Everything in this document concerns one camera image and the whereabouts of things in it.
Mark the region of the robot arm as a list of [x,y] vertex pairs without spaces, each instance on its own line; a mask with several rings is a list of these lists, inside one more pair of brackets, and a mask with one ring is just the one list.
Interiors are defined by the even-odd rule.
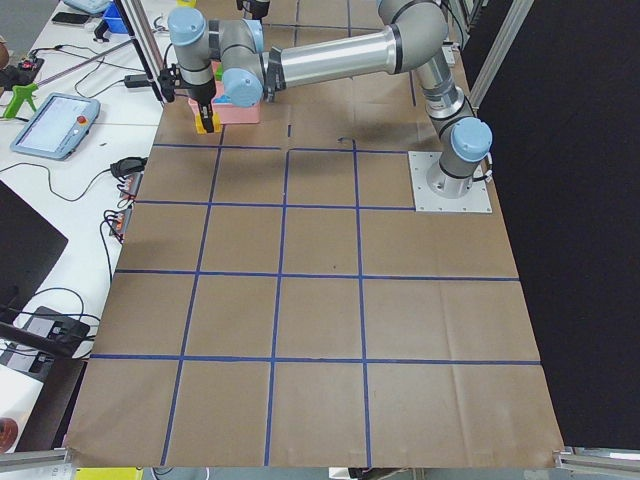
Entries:
[[270,0],[237,0],[236,7],[248,13],[252,20],[261,21],[269,13]]
[[448,199],[470,192],[479,179],[478,165],[490,153],[493,135],[455,84],[442,51],[448,28],[434,2],[380,1],[379,32],[270,50],[264,48],[260,22],[267,11],[264,3],[256,2],[249,19],[208,20],[195,8],[175,8],[168,29],[177,62],[160,72],[163,97],[173,101],[176,90],[186,90],[198,106],[204,129],[213,132],[217,84],[213,62],[222,65],[225,94],[242,108],[271,101],[287,88],[378,72],[413,72],[443,145],[437,164],[428,170],[428,185]]

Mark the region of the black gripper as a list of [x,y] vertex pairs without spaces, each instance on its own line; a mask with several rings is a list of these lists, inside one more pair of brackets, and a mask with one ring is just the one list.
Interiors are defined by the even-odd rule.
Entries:
[[211,64],[204,69],[192,71],[178,64],[164,68],[158,76],[162,96],[167,102],[174,102],[176,90],[186,90],[188,97],[198,102],[199,125],[203,133],[213,133],[214,112],[211,101],[216,95],[216,83]]

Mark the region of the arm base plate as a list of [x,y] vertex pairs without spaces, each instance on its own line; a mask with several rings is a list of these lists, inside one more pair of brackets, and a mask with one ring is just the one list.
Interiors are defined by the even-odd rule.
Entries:
[[435,214],[491,214],[485,181],[471,176],[448,176],[439,162],[440,152],[409,151],[409,170],[415,211]]

